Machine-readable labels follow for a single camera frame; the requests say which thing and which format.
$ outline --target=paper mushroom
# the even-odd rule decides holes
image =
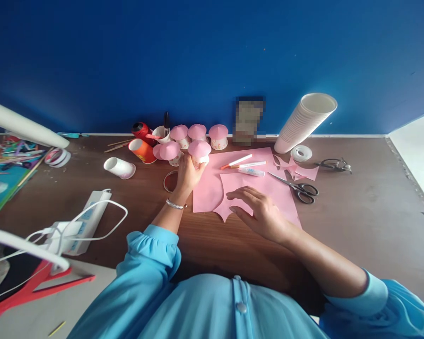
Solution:
[[[207,141],[206,131],[207,130],[204,125],[195,124],[188,129],[188,136],[191,137],[193,141],[196,141],[196,140]]]
[[[211,146],[215,150],[222,150],[228,146],[228,128],[225,125],[215,125],[209,130]]]
[[[188,128],[186,125],[178,125],[171,130],[171,138],[176,140],[181,149],[188,149],[188,145],[192,142],[188,136]]]
[[[179,160],[184,155],[180,146],[175,141],[167,142],[160,147],[160,157],[164,160],[168,160],[171,166],[179,166]]]
[[[188,152],[192,156],[193,165],[198,168],[200,163],[209,162],[211,146],[202,140],[194,141],[190,144]]]

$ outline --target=bracelet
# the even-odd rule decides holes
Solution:
[[[168,204],[168,206],[173,207],[174,209],[177,209],[177,210],[183,210],[185,207],[187,207],[187,204],[185,204],[184,206],[176,205],[175,203],[171,202],[170,199],[167,199],[166,203]]]

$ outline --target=light blue blouse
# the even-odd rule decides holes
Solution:
[[[424,303],[393,280],[367,273],[367,290],[332,298],[317,325],[289,296],[235,276],[170,283],[178,236],[150,225],[127,236],[117,278],[92,302],[69,339],[424,338]]]

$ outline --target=glue stick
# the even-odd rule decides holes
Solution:
[[[256,177],[265,176],[264,171],[260,171],[260,170],[257,170],[257,169],[250,169],[250,168],[247,168],[247,167],[239,168],[239,173],[250,174],[250,175],[254,175]]]

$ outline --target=person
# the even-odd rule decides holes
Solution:
[[[242,199],[253,215],[231,210],[254,232],[293,252],[328,302],[319,324],[288,295],[201,274],[170,283],[180,265],[178,228],[205,164],[188,154],[176,189],[152,224],[127,236],[117,277],[92,302],[69,338],[424,338],[424,303],[393,280],[380,280],[285,220],[271,199],[251,187]]]

